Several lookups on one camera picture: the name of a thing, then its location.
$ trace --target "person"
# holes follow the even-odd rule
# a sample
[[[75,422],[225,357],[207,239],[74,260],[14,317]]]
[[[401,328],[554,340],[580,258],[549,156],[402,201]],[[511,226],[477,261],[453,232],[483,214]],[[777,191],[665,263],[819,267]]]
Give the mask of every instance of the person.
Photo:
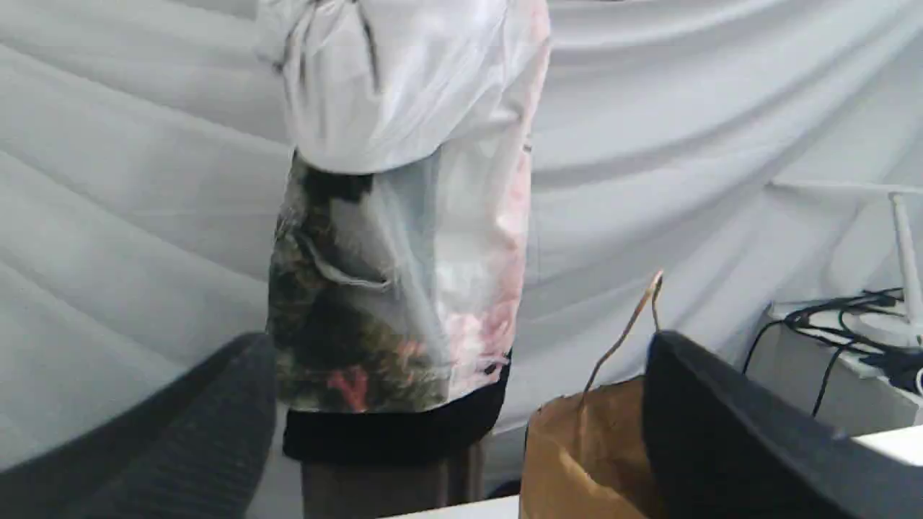
[[[545,0],[258,0],[295,152],[267,329],[305,514],[476,501],[525,269]]]

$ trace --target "white router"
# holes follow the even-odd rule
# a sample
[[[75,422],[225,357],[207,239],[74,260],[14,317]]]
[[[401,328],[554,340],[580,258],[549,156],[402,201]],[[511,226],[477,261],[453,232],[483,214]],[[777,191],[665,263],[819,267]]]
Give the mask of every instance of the white router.
[[[835,196],[860,196],[865,199],[888,196],[893,209],[897,255],[901,261],[901,276],[904,280],[904,304],[898,305],[895,313],[901,314],[903,310],[904,315],[854,315],[850,316],[850,328],[879,343],[923,349],[923,288],[920,286],[917,254],[910,233],[910,217],[907,215],[904,202],[904,196],[923,196],[923,187],[826,181],[773,181],[772,185]]]

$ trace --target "pants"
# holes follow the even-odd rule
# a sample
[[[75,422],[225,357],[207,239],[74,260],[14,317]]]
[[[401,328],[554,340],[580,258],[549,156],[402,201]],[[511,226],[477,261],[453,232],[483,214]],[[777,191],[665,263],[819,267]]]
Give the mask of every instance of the pants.
[[[480,501],[481,442],[422,467],[302,465],[305,519],[378,519]]]

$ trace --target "paper bag handle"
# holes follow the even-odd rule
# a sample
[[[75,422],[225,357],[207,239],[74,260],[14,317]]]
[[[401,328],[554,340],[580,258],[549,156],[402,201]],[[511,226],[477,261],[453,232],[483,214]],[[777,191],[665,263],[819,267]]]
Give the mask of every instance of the paper bag handle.
[[[590,391],[593,387],[593,383],[596,381],[596,375],[599,374],[600,368],[603,367],[603,364],[609,359],[619,349],[622,343],[625,342],[625,339],[628,338],[629,333],[631,333],[631,328],[634,327],[635,322],[638,321],[638,317],[641,316],[641,312],[644,311],[644,306],[647,305],[648,300],[651,301],[651,311],[653,313],[653,326],[660,332],[660,318],[657,316],[657,297],[660,295],[660,287],[664,284],[664,271],[658,271],[651,280],[651,284],[648,285],[647,290],[644,291],[644,295],[641,296],[641,301],[638,301],[638,306],[635,307],[634,313],[631,314],[631,319],[629,320],[628,325],[625,327],[625,330],[622,331],[622,335],[618,337],[618,340],[615,344],[612,344],[612,347],[606,351],[599,361],[596,362],[596,367],[593,368],[593,373],[590,375],[590,379],[586,382],[586,387],[583,388],[583,395],[581,396],[581,407],[583,406],[583,399],[586,398],[586,393]]]

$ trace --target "paper bag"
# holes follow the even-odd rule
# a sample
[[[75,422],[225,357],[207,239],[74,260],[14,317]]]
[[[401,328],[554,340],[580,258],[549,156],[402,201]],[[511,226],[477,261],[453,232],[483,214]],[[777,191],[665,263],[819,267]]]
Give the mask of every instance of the paper bag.
[[[658,273],[622,336],[596,364],[587,389],[549,402],[529,420],[521,519],[666,517],[641,436],[642,379],[589,389],[647,300],[656,297],[660,280]]]

